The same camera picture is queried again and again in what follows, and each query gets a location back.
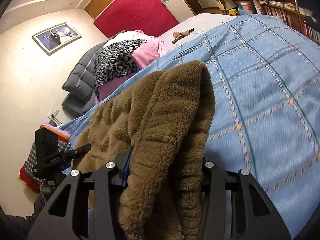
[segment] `red blanket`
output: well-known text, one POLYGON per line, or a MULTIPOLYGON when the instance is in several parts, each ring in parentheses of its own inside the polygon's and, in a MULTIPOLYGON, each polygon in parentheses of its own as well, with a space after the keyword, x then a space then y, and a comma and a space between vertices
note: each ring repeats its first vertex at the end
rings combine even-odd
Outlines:
POLYGON ((177 24, 161 0, 115 0, 94 22, 107 37, 122 30, 159 37, 177 24))

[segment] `pink container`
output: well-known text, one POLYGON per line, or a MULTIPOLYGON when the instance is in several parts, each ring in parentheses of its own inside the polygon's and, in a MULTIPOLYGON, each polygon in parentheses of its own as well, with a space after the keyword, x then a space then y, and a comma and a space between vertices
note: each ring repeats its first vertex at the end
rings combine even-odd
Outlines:
POLYGON ((241 2, 240 4, 242 5, 244 12, 246 14, 253 13, 252 6, 251 6, 250 2, 241 2))

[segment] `picture frame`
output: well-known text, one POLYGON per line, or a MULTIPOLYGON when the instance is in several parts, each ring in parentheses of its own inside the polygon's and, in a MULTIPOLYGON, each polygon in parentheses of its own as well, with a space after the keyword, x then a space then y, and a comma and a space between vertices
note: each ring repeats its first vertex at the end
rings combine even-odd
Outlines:
POLYGON ((64 22, 32 35, 32 39, 50 56, 57 50, 81 38, 81 34, 64 22))

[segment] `pink cloth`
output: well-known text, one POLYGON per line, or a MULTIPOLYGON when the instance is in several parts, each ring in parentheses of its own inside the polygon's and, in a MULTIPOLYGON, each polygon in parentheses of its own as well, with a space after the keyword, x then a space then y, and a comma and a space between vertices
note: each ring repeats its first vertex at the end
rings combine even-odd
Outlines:
MULTIPOLYGON (((134 40, 146 40, 147 42, 140 45, 131 55, 133 60, 137 64, 137 72, 160 58, 161 56, 167 53, 167 50, 164 47, 164 42, 159 40, 157 37, 151 37, 145 35, 143 31, 133 31, 133 39, 134 40)), ((129 74, 124 77, 115 78, 108 83, 99 86, 99 96, 100 100, 107 98, 110 96, 124 81, 128 80, 135 73, 129 74)))

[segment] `plaid pattern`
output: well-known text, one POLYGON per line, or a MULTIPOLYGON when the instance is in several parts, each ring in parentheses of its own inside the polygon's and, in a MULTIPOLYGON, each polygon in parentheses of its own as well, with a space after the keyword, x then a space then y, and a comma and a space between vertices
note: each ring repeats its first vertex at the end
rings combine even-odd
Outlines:
MULTIPOLYGON (((70 144, 68 142, 59 141, 58 140, 58 151, 67 151, 70 149, 70 144)), ((38 183, 42 183, 45 180, 44 179, 38 179, 35 176, 33 176, 32 169, 37 164, 37 155, 36 155, 36 141, 33 142, 33 145, 30 150, 29 157, 27 161, 25 162, 24 169, 26 174, 28 174, 33 180, 37 181, 38 183)))
POLYGON ((249 169, 294 238, 320 201, 319 53, 279 18, 242 15, 160 57, 61 129, 72 132, 74 147, 92 113, 132 83, 201 60, 216 99, 207 161, 229 171, 249 169))

